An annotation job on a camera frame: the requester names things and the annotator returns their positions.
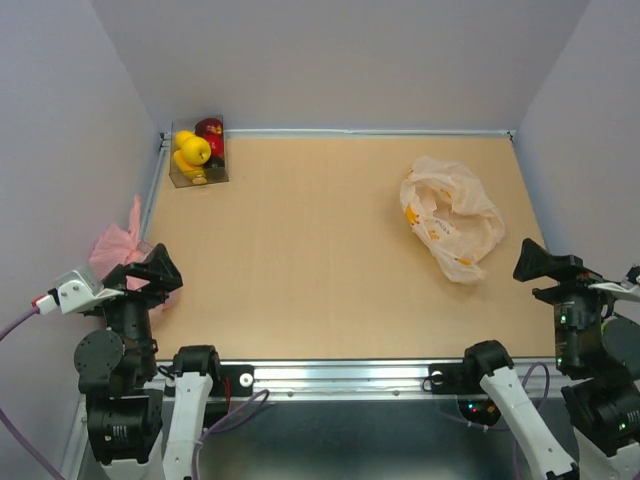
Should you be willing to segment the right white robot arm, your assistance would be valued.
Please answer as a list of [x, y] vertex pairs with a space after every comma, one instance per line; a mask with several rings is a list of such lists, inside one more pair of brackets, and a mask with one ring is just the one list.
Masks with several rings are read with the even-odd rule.
[[575, 255], [552, 255], [523, 240], [513, 277], [554, 280], [535, 288], [552, 306], [555, 365], [571, 381], [561, 395], [577, 441], [573, 458], [556, 440], [525, 392], [502, 344], [468, 348], [463, 384], [496, 405], [536, 479], [636, 479], [639, 476], [639, 325], [615, 310], [639, 300], [639, 267], [620, 281], [605, 279]]

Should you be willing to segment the yellow fruit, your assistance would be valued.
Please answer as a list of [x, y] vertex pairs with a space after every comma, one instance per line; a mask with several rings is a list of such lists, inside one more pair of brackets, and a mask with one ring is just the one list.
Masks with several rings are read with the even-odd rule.
[[173, 162], [181, 172], [181, 174], [190, 180], [192, 180], [197, 176], [205, 176], [205, 171], [201, 165], [193, 165], [186, 161], [181, 150], [177, 150], [173, 153]]

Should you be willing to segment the dark red apple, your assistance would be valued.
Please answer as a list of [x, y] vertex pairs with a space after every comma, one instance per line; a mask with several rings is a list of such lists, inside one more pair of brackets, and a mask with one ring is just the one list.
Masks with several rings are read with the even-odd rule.
[[205, 118], [196, 123], [194, 133], [200, 137], [208, 135], [222, 136], [224, 134], [224, 125], [219, 118]]

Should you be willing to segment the translucent printed plastic bag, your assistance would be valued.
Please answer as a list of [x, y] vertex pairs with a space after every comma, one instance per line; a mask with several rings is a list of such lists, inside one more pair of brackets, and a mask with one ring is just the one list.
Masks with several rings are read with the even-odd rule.
[[502, 241], [506, 225], [471, 170], [421, 157], [401, 182], [399, 199], [412, 232], [449, 281], [473, 285], [486, 278], [479, 262]]

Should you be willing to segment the bright red round fruit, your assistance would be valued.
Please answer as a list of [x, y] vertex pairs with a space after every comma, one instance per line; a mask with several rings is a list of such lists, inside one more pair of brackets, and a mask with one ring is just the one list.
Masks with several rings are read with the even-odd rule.
[[212, 134], [212, 135], [206, 135], [204, 139], [208, 142], [210, 146], [212, 157], [220, 157], [220, 158], [224, 157], [225, 144], [224, 144], [223, 136]]

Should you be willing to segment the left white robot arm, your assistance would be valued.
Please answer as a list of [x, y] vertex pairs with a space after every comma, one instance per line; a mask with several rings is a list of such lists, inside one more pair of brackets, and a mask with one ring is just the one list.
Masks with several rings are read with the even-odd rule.
[[195, 345], [174, 356], [174, 406], [165, 426], [164, 394], [148, 385], [159, 372], [150, 311], [182, 287], [181, 274], [158, 244], [144, 260], [116, 266], [105, 281], [114, 296], [82, 311], [105, 326], [74, 352], [93, 456], [111, 479], [193, 479], [207, 399], [222, 384], [218, 353]]

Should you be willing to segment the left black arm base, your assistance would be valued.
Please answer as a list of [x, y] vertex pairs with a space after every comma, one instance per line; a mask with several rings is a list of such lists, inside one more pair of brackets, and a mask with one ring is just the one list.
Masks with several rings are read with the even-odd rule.
[[[209, 396], [214, 399], [248, 398], [254, 390], [254, 367], [248, 363], [225, 363], [218, 369], [219, 380], [213, 380]], [[163, 391], [167, 397], [175, 396], [173, 366], [169, 362], [158, 365], [158, 374], [164, 377]]]

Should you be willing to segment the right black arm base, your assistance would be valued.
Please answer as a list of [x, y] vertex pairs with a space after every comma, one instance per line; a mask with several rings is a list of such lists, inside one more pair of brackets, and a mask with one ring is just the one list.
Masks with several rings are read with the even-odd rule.
[[421, 388], [434, 395], [479, 395], [480, 386], [476, 365], [468, 360], [453, 363], [430, 363]]

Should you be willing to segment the yellow lemon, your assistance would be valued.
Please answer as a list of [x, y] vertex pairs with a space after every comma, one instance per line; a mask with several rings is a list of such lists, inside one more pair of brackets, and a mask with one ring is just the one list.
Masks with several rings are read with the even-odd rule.
[[193, 165], [204, 165], [211, 157], [211, 149], [208, 142], [198, 136], [186, 140], [180, 150], [186, 161]]
[[191, 137], [194, 137], [194, 133], [188, 130], [181, 130], [179, 131], [175, 137], [174, 137], [174, 144], [175, 144], [175, 149], [179, 150], [182, 148], [182, 145], [184, 144], [184, 142], [188, 139], [190, 139]]

